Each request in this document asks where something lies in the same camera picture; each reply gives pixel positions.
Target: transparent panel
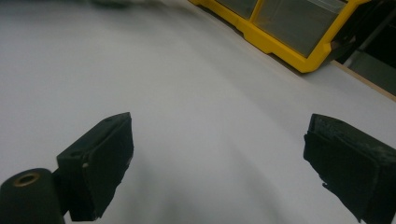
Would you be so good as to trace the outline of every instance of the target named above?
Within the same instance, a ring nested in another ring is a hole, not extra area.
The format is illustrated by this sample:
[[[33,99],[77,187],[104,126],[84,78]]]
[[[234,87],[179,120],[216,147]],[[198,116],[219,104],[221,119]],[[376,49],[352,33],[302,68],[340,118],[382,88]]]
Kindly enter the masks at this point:
[[[263,0],[254,22],[307,57],[345,4],[340,0]]]
[[[256,6],[257,0],[217,0],[217,2],[248,20]]]

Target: white tabletop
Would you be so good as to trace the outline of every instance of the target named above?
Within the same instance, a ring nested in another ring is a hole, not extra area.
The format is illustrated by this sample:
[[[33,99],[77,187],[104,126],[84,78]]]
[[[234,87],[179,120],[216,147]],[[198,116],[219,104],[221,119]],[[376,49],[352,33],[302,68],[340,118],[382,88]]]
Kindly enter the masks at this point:
[[[357,223],[303,159],[311,114],[396,147],[390,99],[331,64],[296,75],[187,1],[11,2],[0,3],[0,182],[54,171],[93,125],[130,111],[132,166],[96,223]]]

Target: yellow frame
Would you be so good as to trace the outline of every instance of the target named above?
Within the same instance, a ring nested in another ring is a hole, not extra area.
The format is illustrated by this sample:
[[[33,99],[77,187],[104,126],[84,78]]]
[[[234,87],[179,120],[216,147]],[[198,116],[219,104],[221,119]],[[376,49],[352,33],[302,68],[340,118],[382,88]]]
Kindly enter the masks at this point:
[[[196,6],[203,6],[221,16],[224,20],[235,26],[246,41],[262,50],[264,53],[274,53],[286,63],[290,64],[302,73],[315,71],[324,62],[332,51],[331,42],[341,27],[347,22],[355,9],[370,0],[348,0],[346,6],[341,10],[335,21],[326,31],[324,36],[312,50],[308,57],[304,57],[299,52],[286,46],[279,40],[265,33],[253,24],[265,0],[257,0],[256,6],[249,20],[237,15],[216,0],[189,0]]]

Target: black object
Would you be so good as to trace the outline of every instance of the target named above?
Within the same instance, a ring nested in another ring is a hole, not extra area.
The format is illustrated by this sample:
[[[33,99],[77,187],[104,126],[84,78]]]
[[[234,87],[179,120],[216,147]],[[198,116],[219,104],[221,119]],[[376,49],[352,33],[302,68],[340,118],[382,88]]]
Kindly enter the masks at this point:
[[[0,188],[0,223],[60,224],[101,217],[134,153],[129,113],[102,120],[57,157],[53,174],[34,169]]]
[[[360,222],[390,224],[396,212],[396,151],[351,125],[312,115],[304,158]]]

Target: table surface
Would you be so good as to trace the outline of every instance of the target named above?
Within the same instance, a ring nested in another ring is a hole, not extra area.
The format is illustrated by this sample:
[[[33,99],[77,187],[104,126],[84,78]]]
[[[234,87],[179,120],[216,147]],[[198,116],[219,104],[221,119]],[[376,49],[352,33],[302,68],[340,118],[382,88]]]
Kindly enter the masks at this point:
[[[126,111],[132,166],[96,223],[358,223],[303,159],[311,114],[396,147],[395,102],[332,64],[295,74],[187,1],[0,2],[1,182]]]

